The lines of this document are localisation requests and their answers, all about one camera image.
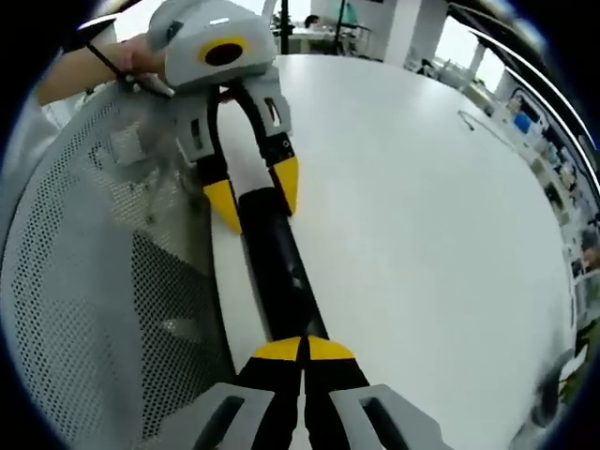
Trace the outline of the person's left hand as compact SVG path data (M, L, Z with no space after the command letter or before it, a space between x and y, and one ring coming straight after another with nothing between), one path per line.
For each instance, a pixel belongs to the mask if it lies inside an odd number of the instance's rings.
M126 74L160 94L173 95L165 80L165 51L153 50L146 34L118 42L117 54L117 66Z

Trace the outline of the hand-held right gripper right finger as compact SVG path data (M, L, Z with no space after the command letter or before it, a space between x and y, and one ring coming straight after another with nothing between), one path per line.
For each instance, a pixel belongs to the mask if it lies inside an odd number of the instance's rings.
M354 354L307 338L305 425L314 449L447 449L439 423L387 384L372 384Z

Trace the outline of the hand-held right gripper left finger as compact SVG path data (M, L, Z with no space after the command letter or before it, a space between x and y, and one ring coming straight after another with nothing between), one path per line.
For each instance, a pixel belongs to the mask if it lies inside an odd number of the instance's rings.
M298 419L300 337L262 345L232 382L219 382L160 426L156 449L288 449Z

